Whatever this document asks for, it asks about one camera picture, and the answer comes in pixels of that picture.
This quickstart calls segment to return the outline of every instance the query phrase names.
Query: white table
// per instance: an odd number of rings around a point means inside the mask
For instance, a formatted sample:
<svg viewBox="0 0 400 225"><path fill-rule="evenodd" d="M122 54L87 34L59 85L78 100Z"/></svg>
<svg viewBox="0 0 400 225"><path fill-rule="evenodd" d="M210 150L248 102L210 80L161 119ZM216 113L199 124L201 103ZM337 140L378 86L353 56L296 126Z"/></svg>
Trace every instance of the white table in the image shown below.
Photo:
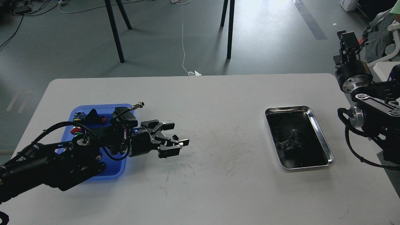
<svg viewBox="0 0 400 225"><path fill-rule="evenodd" d="M176 123L190 138L179 156L129 158L117 180L61 192L41 185L1 205L10 224L398 224L400 200L383 169L359 162L344 139L349 107L330 74L59 79L49 84L17 149L77 106L136 103L140 121ZM289 173L278 163L264 112L313 109L336 158L326 169ZM60 140L62 130L43 143ZM367 139L355 149L377 161Z"/></svg>
<svg viewBox="0 0 400 225"><path fill-rule="evenodd" d="M373 69L381 81L387 81L393 67L399 64L400 62L378 62Z"/></svg>

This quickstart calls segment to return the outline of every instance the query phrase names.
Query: robotic arm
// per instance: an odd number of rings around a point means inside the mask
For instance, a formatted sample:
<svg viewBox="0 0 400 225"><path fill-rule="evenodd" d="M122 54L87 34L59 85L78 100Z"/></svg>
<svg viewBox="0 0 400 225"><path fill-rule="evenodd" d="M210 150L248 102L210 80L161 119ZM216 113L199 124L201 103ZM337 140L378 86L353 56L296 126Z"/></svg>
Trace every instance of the robotic arm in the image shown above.
<svg viewBox="0 0 400 225"><path fill-rule="evenodd" d="M400 164L400 107L396 101L400 97L400 67L392 70L388 81L374 83L367 64L360 61L362 47L354 32L339 31L338 37L340 55L334 56L335 77L340 89L350 93L356 103L349 110L338 109L338 116L346 126L346 142L361 162L400 171L400 166L383 166L364 159L354 151L349 140L349 131L368 137L383 150L384 160Z"/></svg>
<svg viewBox="0 0 400 225"><path fill-rule="evenodd" d="M182 147L189 144L189 139L179 140L176 135L166 137L162 132L173 129L174 123L152 120L141 122L137 127L138 122L131 111L143 105L140 102L131 108L115 108L111 126L89 129L82 119L75 119L44 130L30 145L0 166L0 203L40 184L66 191L101 173L107 165L100 162L103 157L100 148L116 161L151 150L157 150L159 158L179 155ZM71 131L75 134L71 141L49 145L38 143L50 132L70 125L74 126ZM58 154L56 149L64 150Z"/></svg>

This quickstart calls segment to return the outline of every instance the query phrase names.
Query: table leg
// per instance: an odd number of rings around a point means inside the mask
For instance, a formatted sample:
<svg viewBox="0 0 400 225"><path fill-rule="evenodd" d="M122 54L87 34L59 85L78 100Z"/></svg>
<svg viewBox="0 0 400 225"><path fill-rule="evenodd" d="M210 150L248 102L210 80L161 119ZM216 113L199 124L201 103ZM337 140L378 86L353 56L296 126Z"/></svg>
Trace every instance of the table leg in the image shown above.
<svg viewBox="0 0 400 225"><path fill-rule="evenodd" d="M116 0L116 2L117 2L117 5L118 5L118 8L120 8L122 17L124 18L124 21L126 23L126 26L128 27L128 30L131 30L132 26L130 25L128 16L126 15L126 12L125 12L124 6L121 3L121 0Z"/></svg>
<svg viewBox="0 0 400 225"><path fill-rule="evenodd" d="M226 58L230 59L232 53L232 35L233 35L233 16L235 12L235 0L230 0L229 7L229 29L228 29L228 53Z"/></svg>
<svg viewBox="0 0 400 225"><path fill-rule="evenodd" d="M118 56L120 58L120 62L124 63L125 62L124 54L122 53L120 37L118 36L118 30L117 30L117 26L115 24L114 14L112 13L111 2L110 2L110 0L104 0L104 2L106 3L108 18L110 19L112 34L114 35L114 41L115 41L115 45L117 47Z"/></svg>
<svg viewBox="0 0 400 225"><path fill-rule="evenodd" d="M228 0L224 0L224 7L222 8L221 26L225 24L226 10L228 9Z"/></svg>

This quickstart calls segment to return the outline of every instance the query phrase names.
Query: wire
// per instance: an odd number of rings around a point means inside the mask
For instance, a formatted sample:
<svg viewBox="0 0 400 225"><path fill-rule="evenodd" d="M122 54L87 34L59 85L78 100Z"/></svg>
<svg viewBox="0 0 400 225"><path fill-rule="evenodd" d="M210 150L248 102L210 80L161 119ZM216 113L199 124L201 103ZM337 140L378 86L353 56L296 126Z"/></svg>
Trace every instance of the wire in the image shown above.
<svg viewBox="0 0 400 225"><path fill-rule="evenodd" d="M186 70L186 68L184 67L186 54L185 54L185 47L183 46L183 6L181 7L181 11L182 11L182 50L183 50L182 67L183 67L183 69L185 69L186 73L189 75L188 70Z"/></svg>
<svg viewBox="0 0 400 225"><path fill-rule="evenodd" d="M180 6L184 6L184 5L187 5L187 4L189 4L189 2L190 2L190 0L187 2L187 3L182 3L182 4L179 4L180 2L182 2L182 0L177 0L176 2L174 2L174 0L171 0L173 3L175 3L175 4L177 4L177 5L180 5Z"/></svg>
<svg viewBox="0 0 400 225"><path fill-rule="evenodd" d="M24 19L24 15L22 15L22 17L21 17L21 21L20 21L20 24L17 27L17 30L11 35L11 37L9 39L7 39L7 41L5 41L3 44L0 45L0 48L3 47L3 45L5 45L8 41L10 41L15 36L17 31L20 29L20 26L21 26L21 23L22 23L23 19Z"/></svg>
<svg viewBox="0 0 400 225"><path fill-rule="evenodd" d="M8 162L6 162L6 164L12 163L17 161L19 158L21 158L21 156L23 156L29 149L31 149L34 145L36 145L42 138L44 138L46 135L50 134L51 132L62 128L62 127L66 127L66 126L80 126L83 129L85 129L89 134L97 137L96 135L94 135L94 133L87 128L86 126L80 124L80 123L76 123L76 122L71 122L71 121L64 121L64 122L60 122L60 123L56 123L53 126L49 127L47 130L43 130L43 133L41 133L35 140L33 140L28 146L26 146L25 148L22 149L22 151L20 151L15 157L13 157L12 159L10 159Z"/></svg>
<svg viewBox="0 0 400 225"><path fill-rule="evenodd" d="M128 4L128 3L137 3L137 2L143 2L144 0L136 0L136 1L131 1L131 2L123 2L123 4ZM105 6L99 6L99 7L95 7L95 8L90 8L87 10L83 10L83 11L78 11L78 12L64 12L61 10L60 5L58 5L58 10L62 13L66 13L66 14L74 14L74 13L80 13L80 12L87 12L93 9L98 9L98 8L104 8Z"/></svg>
<svg viewBox="0 0 400 225"><path fill-rule="evenodd" d="M45 12L42 12L42 13L39 13L39 14L35 14L35 15L26 15L26 16L39 16L39 15L42 15L42 14L45 14L45 13L51 11L52 9L54 9L54 8L57 7L57 6L58 6L58 4L55 5L55 6L53 6L51 9L49 9L49 10L47 10L47 11L45 11Z"/></svg>
<svg viewBox="0 0 400 225"><path fill-rule="evenodd" d="M355 155L362 163L366 163L368 165L374 166L374 167L379 167L379 168L384 168L384 169L389 169L389 170L397 170L400 171L400 166L384 166L384 165L380 165L374 162L371 162L365 158L363 158L362 156L360 156L359 154L356 153L356 151L353 149L353 147L351 146L350 143L350 137L349 137L349 129L346 127L344 129L344 137L346 138L346 143L347 146L349 147L350 151L353 153L353 155Z"/></svg>

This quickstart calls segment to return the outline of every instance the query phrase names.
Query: metal tray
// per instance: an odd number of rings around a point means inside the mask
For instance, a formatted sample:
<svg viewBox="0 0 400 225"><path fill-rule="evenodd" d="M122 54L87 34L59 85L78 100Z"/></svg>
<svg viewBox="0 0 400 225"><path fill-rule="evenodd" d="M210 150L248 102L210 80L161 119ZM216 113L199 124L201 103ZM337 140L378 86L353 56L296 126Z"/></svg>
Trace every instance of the metal tray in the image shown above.
<svg viewBox="0 0 400 225"><path fill-rule="evenodd" d="M332 151L309 107L269 108L265 117L284 168L304 170L334 164Z"/></svg>

